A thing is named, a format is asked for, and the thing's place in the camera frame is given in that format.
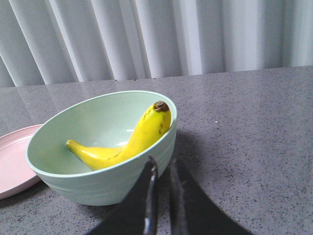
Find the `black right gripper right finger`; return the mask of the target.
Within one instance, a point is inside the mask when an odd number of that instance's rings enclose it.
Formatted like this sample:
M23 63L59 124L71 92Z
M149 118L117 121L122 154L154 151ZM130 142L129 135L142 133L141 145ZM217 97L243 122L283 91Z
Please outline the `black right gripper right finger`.
M171 234L251 234L212 202L179 159L171 163L170 185Z

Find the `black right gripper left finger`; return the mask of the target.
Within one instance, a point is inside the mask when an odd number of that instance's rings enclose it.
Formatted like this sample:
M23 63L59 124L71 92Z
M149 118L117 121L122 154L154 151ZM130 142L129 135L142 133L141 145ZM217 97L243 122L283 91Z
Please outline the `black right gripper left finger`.
M157 233L158 168L150 157L133 188L89 235L155 235Z

